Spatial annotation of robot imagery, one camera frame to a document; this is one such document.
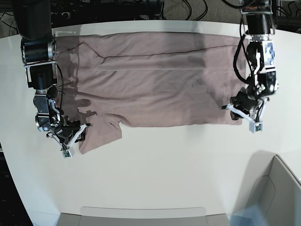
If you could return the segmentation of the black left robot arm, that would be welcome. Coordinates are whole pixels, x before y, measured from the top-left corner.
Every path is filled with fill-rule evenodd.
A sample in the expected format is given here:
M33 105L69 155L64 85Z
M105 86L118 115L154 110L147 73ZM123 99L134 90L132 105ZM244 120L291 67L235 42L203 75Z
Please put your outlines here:
M237 78L246 87L230 98L230 104L222 107L230 110L232 120L248 119L258 123L265 103L278 90L275 67L275 51L271 36L275 34L275 22L270 0L241 0L238 5L224 1L227 6L239 9L241 20L240 41L233 58ZM238 71L238 56L244 53L250 74L243 78Z

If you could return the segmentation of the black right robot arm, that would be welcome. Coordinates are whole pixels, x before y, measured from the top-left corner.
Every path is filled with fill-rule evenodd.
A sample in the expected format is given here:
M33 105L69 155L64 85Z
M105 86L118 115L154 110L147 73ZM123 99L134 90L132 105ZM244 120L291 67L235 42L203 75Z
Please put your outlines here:
M37 128L55 140L61 150L69 150L84 140L84 131L91 124L70 121L62 104L56 102L58 79L63 77L56 60L56 40L52 34L51 1L13 0L11 2L17 30L21 35L21 56L27 85L35 90Z

